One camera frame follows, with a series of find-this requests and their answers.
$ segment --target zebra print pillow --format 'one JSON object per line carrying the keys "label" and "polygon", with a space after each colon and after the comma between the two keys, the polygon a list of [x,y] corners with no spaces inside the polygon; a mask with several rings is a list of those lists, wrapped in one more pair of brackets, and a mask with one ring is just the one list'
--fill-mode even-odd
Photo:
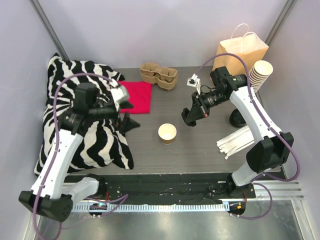
{"label": "zebra print pillow", "polygon": [[[122,81],[125,77],[111,67],[93,61],[64,61],[57,53],[48,64],[47,101],[43,114],[43,143],[34,173],[39,175],[49,155],[55,137],[53,102],[56,89],[60,82],[78,73],[94,73]],[[61,88],[57,98],[57,116],[72,107],[74,90],[80,83],[91,82],[100,92],[100,100],[108,102],[106,93],[110,86],[108,81],[92,76],[74,77]],[[89,126],[82,143],[75,152],[68,173],[83,169],[102,168],[111,162],[120,168],[133,169],[134,162],[127,140],[110,120],[95,121]]]}

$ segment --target dark wooden tabletop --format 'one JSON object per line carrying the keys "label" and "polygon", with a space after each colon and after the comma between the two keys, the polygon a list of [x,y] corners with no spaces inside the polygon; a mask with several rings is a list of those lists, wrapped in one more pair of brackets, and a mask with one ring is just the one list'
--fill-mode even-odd
{"label": "dark wooden tabletop", "polygon": [[[126,134],[133,155],[134,169],[126,170],[110,164],[109,166],[83,170],[75,173],[85,175],[112,174],[156,174],[156,173],[225,173],[237,170],[246,160],[246,148],[225,160],[219,152],[217,141],[235,132],[229,116],[235,109],[230,101],[212,107],[210,116],[197,121],[195,127],[187,126],[181,112],[191,107],[191,94],[195,88],[187,86],[187,79],[198,67],[176,67],[178,82],[171,91],[156,84],[152,86],[151,111],[149,114],[132,114],[132,119],[141,124]],[[205,67],[200,75],[202,85],[212,87],[209,73],[212,67]],[[139,68],[117,69],[127,81],[141,81]],[[170,145],[163,144],[158,136],[160,125],[170,123],[177,129],[175,140]]]}

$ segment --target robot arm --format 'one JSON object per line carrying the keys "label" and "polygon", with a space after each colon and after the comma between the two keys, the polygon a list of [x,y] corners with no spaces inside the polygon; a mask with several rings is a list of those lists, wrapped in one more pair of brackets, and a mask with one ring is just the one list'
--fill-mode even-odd
{"label": "robot arm", "polygon": [[[219,67],[211,72],[210,76],[215,89],[203,94],[198,90],[198,87],[197,91],[191,96],[191,109],[185,108],[181,115],[188,126],[194,127],[197,124],[196,120],[207,118],[210,115],[211,107],[227,100],[230,100],[236,106],[248,124],[255,142],[254,147],[246,155],[246,162],[238,170],[230,174],[226,181],[227,189],[231,195],[242,194],[243,187],[250,184],[256,176],[284,164],[288,159],[289,150],[270,131],[252,104],[248,92],[247,77],[244,74],[231,76],[226,67]],[[198,77],[193,75],[192,78],[188,79],[188,86],[199,82]],[[250,90],[255,98],[253,89],[251,88]],[[291,133],[282,133],[281,129],[270,119],[259,101],[256,100],[255,102],[270,126],[292,146],[294,139]]]}
{"label": "robot arm", "polygon": [[20,193],[19,201],[31,212],[46,174],[47,178],[39,196],[37,214],[58,222],[68,218],[73,205],[88,196],[99,198],[106,193],[104,178],[94,174],[88,174],[81,181],[65,189],[63,189],[63,183],[73,156],[86,134],[85,126],[98,120],[118,119],[119,108],[133,107],[127,101],[129,95],[122,85],[115,82],[111,86],[114,88],[110,90],[111,100],[108,103],[97,101],[98,91],[93,83],[81,83],[75,89],[73,108],[65,111],[58,119],[59,149],[55,158],[56,137],[53,139],[43,169],[31,190]]}

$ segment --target stack of paper cups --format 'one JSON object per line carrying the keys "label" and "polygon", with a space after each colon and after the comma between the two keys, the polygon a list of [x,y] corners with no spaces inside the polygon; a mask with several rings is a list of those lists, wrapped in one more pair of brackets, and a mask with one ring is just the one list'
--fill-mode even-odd
{"label": "stack of paper cups", "polygon": [[250,75],[250,83],[253,88],[253,91],[256,93],[261,85],[267,80],[267,78],[272,74],[274,68],[271,63],[260,60],[257,61],[253,67],[251,68]]}

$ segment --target pink napkin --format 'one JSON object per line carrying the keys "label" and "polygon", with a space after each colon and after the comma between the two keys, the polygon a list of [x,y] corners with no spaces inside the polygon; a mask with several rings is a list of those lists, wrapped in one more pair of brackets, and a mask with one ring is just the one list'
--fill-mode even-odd
{"label": "pink napkin", "polygon": [[150,113],[152,84],[144,81],[122,81],[121,85],[128,90],[131,109],[121,109],[120,113],[148,114]]}

